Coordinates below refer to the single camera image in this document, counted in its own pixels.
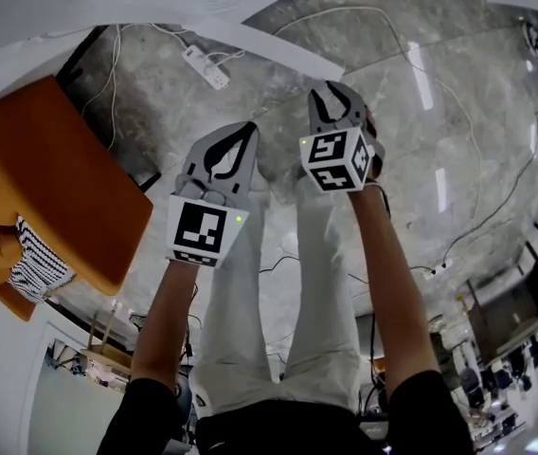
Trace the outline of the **wooden stool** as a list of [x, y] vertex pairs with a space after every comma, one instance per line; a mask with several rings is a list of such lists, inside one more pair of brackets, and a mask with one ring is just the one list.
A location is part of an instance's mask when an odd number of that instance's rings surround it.
[[81, 350], [81, 354], [86, 358], [92, 359], [93, 361], [98, 362], [103, 366], [112, 369], [118, 369], [120, 371], [128, 373], [132, 368], [133, 358], [130, 355], [120, 351], [116, 347], [113, 347], [107, 343], [109, 334], [112, 330], [112, 324], [115, 314], [116, 309], [113, 308], [107, 321], [107, 325], [105, 327], [101, 343], [96, 345], [93, 344], [93, 339], [97, 330], [98, 314], [95, 314], [93, 316], [89, 331], [87, 347]]

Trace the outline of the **orange sofa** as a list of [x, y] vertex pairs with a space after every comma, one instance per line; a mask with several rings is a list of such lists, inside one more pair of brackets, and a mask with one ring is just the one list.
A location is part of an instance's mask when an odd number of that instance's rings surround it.
[[0, 99], [0, 182], [31, 228], [77, 274], [113, 296], [152, 203], [47, 77]]

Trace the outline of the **black white striped blanket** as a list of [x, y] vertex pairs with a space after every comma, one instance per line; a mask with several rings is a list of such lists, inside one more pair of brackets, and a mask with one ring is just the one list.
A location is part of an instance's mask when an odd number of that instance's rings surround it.
[[77, 274], [31, 226], [3, 200], [8, 197], [0, 182], [0, 227], [14, 227], [23, 248], [21, 261], [11, 269], [9, 279], [0, 284], [0, 301], [18, 316], [28, 319], [34, 306], [74, 281]]

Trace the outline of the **person's light trousers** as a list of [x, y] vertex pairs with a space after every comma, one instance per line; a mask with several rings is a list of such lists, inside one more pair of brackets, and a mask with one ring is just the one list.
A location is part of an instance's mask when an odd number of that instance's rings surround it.
[[300, 307], [284, 378], [270, 372], [260, 320], [260, 251], [269, 197], [253, 191], [252, 210], [215, 269], [199, 358], [189, 383], [199, 417], [293, 402], [357, 410], [361, 356], [348, 272], [332, 197], [296, 179]]

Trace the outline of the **person's left forearm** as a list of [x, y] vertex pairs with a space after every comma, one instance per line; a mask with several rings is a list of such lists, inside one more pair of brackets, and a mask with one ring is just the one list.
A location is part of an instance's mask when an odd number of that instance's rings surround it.
[[175, 391], [198, 270], [196, 264], [169, 263], [137, 338], [132, 381], [152, 379]]

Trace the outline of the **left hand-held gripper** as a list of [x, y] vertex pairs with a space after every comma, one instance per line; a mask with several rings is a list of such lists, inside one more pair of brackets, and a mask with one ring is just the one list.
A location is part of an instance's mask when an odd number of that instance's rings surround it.
[[248, 193], [260, 132], [252, 121], [223, 126], [191, 147], [169, 198], [172, 260], [219, 267], [250, 213]]

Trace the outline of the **person's right forearm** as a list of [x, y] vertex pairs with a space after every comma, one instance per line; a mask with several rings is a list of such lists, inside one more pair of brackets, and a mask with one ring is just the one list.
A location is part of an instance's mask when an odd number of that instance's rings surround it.
[[386, 392], [417, 373], [439, 369], [425, 305], [386, 210], [382, 190], [349, 194], [364, 249], [369, 293], [386, 359]]

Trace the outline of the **person's black shirt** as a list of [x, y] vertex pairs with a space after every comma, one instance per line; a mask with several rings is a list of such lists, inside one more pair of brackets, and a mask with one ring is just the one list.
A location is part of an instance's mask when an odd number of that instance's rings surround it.
[[[356, 416], [335, 406], [267, 400], [198, 421], [200, 455], [474, 455], [469, 428], [440, 373], [405, 380], [387, 406], [384, 453]], [[137, 379], [99, 445], [98, 455], [161, 455], [184, 418], [172, 391]]]

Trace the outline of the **white power strip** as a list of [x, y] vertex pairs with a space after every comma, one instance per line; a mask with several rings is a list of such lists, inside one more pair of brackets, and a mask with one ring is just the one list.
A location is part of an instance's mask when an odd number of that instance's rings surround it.
[[197, 45], [188, 46], [182, 56], [185, 62], [214, 90], [222, 90], [229, 85], [228, 76]]
[[442, 275], [446, 270], [450, 269], [453, 265], [451, 259], [447, 259], [444, 263], [438, 264], [433, 268], [428, 268], [423, 272], [423, 276], [427, 279], [433, 279], [437, 276]]

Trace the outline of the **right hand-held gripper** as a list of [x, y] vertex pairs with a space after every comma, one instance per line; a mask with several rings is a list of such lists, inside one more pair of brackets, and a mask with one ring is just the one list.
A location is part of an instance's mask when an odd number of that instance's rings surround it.
[[310, 134], [299, 141], [299, 179], [309, 178], [320, 191], [360, 191], [380, 176], [386, 150], [363, 98], [341, 82], [327, 86], [345, 112], [332, 120], [320, 95], [310, 91]]

